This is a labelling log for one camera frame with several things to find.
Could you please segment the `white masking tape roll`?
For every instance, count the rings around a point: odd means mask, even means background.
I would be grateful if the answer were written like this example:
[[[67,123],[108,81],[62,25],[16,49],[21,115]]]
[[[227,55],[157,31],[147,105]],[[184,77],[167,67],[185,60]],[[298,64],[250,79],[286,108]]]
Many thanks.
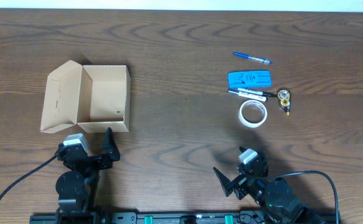
[[[238,111],[239,121],[248,128],[258,128],[266,121],[267,116],[266,107],[257,100],[245,101]]]

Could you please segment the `brown cardboard box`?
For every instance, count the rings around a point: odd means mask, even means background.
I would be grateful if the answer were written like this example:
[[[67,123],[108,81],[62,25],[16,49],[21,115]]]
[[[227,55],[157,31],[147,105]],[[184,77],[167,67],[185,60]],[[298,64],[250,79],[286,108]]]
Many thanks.
[[[129,131],[131,77],[125,65],[81,65],[72,60],[49,73],[40,130],[79,126],[87,133]]]

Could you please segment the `yellow correction tape dispenser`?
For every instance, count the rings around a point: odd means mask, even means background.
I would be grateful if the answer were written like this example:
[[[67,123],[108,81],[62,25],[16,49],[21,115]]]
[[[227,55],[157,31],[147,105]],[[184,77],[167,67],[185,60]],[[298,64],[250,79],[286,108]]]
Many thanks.
[[[285,115],[290,115],[291,108],[291,92],[289,89],[283,88],[277,92],[278,105],[284,110]]]

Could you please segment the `blue plastic case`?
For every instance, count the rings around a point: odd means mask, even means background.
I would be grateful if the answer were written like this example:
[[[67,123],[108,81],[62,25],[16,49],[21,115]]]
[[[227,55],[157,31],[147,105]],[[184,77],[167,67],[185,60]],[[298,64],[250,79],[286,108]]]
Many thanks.
[[[229,88],[263,88],[272,85],[268,70],[230,72],[227,75]]]

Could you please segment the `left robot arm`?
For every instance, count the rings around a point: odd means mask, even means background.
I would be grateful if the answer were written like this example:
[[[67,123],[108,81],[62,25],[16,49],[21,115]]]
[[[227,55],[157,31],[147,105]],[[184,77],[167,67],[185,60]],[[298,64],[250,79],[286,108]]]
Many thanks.
[[[121,158],[108,128],[101,144],[103,154],[89,156],[88,142],[82,133],[72,134],[58,145],[56,158],[69,168],[56,182],[58,204],[67,213],[85,213],[93,208],[100,170],[110,169]]]

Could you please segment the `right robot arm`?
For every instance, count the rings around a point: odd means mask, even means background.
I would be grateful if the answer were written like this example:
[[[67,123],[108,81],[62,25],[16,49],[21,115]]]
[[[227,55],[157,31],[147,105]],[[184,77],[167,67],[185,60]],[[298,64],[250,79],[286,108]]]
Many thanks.
[[[225,196],[234,194],[238,200],[250,196],[264,211],[266,223],[325,223],[321,216],[307,207],[293,193],[282,177],[269,179],[269,166],[265,154],[246,149],[238,157],[239,175],[228,179],[214,168]]]

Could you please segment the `white whiteboard marker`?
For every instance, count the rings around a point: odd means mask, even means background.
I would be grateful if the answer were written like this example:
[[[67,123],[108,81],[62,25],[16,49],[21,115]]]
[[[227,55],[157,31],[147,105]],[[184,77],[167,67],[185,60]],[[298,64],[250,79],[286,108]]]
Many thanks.
[[[243,97],[243,98],[248,98],[248,99],[257,100],[257,101],[261,101],[261,102],[268,101],[268,98],[266,96],[260,96],[260,95],[256,95],[256,94],[252,94],[252,93],[246,93],[246,92],[243,92],[243,91],[232,90],[232,89],[228,89],[227,92],[230,93],[230,94],[233,94],[233,95]]]

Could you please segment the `blue ballpoint pen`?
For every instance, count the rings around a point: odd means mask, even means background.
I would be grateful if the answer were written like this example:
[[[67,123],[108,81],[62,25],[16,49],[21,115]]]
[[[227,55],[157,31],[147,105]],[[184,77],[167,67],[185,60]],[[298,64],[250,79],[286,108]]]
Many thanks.
[[[232,54],[237,57],[248,59],[248,60],[254,60],[254,61],[260,62],[262,64],[267,64],[267,65],[272,64],[272,62],[266,58],[255,57],[255,56],[247,55],[247,54],[240,53],[240,52],[233,52]]]

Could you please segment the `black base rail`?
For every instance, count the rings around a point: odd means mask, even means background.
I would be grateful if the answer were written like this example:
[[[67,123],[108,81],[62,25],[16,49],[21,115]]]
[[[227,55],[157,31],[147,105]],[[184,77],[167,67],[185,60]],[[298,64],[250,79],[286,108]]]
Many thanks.
[[[259,210],[212,213],[134,213],[118,212],[104,217],[66,217],[65,215],[32,215],[33,224],[50,223],[108,223],[108,224],[237,224],[271,223],[271,219]]]

